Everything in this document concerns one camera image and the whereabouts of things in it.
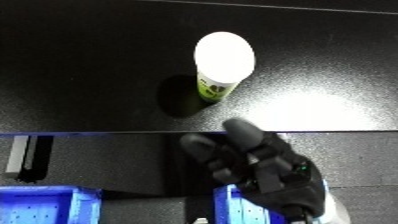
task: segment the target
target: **robotic hand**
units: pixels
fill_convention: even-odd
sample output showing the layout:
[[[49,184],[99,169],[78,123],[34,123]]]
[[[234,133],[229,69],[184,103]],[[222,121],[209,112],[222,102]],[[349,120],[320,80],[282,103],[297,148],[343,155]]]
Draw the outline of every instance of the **robotic hand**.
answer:
[[[214,179],[236,184],[243,197],[284,215],[290,224],[312,224],[313,217],[324,213],[323,179],[310,159],[296,154],[277,134],[247,121],[230,119],[223,126],[227,144],[186,134],[181,145]]]

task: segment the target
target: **cup label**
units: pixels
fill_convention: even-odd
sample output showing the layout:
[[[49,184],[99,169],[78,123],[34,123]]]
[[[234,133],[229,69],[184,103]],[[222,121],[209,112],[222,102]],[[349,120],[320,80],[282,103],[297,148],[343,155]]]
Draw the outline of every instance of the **cup label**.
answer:
[[[218,102],[228,96],[238,83],[224,84],[210,80],[198,72],[198,90],[201,97],[209,102]]]

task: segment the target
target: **green label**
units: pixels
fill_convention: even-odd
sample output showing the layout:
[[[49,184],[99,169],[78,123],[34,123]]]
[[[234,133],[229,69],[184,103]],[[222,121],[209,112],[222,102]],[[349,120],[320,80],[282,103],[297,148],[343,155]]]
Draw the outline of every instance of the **green label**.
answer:
[[[199,94],[206,101],[218,102],[234,90],[236,85],[228,87],[208,84],[204,79],[198,78]]]

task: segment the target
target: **blue container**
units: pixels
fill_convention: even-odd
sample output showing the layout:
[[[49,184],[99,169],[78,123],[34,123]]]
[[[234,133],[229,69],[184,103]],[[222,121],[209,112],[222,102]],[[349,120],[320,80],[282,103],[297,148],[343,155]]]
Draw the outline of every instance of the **blue container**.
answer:
[[[0,224],[96,224],[101,190],[75,186],[0,187]]]
[[[284,224],[278,213],[268,211],[242,197],[235,185],[214,190],[217,224]]]

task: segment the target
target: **white lid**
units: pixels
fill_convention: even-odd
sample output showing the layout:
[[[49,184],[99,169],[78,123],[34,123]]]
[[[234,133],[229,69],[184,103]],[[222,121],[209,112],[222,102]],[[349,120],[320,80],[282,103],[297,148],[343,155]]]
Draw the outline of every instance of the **white lid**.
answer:
[[[196,45],[198,70],[213,81],[236,83],[254,70],[255,56],[249,43],[228,32],[211,33]]]

